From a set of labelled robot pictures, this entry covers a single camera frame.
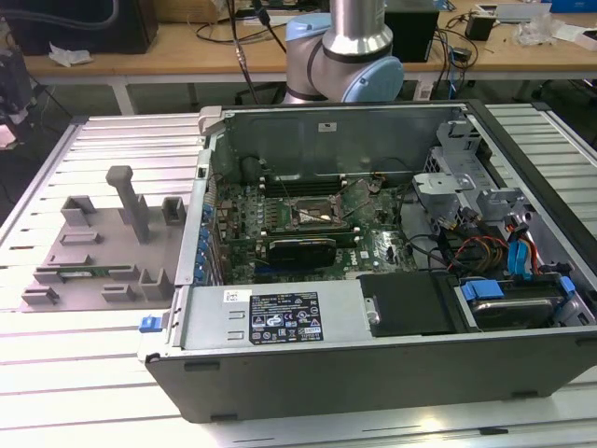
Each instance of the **black box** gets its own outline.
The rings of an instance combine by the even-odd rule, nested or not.
[[[394,33],[392,54],[402,63],[426,63],[439,11],[431,1],[386,0],[385,24]]]
[[[0,0],[0,11],[3,8],[97,22],[110,16],[112,0]],[[26,55],[48,54],[49,42],[61,49],[87,49],[91,53],[145,53],[158,32],[153,0],[120,0],[116,21],[104,30],[74,30],[16,19],[7,22],[15,42]]]
[[[495,17],[470,15],[468,18],[468,25],[466,26],[465,35],[470,40],[489,39],[489,34],[492,32]]]

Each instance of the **power supply label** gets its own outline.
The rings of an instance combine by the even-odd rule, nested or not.
[[[312,343],[324,340],[316,292],[251,296],[249,341]]]

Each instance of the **black plastic cover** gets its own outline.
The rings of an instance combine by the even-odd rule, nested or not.
[[[449,273],[386,273],[359,277],[363,295],[375,302],[375,337],[467,332]]]

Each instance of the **barcode sticker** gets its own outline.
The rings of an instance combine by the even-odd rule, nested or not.
[[[251,289],[226,289],[224,291],[224,303],[249,301],[251,299],[251,293]]]

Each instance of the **aluminum extrusion table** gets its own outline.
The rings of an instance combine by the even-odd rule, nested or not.
[[[551,112],[530,105],[490,109],[597,233],[597,162],[590,148]],[[188,202],[197,119],[94,118],[71,125],[0,230],[2,446],[597,446],[597,369],[547,399],[200,426],[179,416],[137,359],[138,350],[160,336],[142,338],[137,331],[152,312],[12,312],[62,225],[64,199],[89,194],[97,207],[118,206],[104,183],[114,162],[133,168],[135,190],[148,204],[171,194]],[[512,182],[505,168],[498,170]],[[291,403],[304,391],[280,393]]]

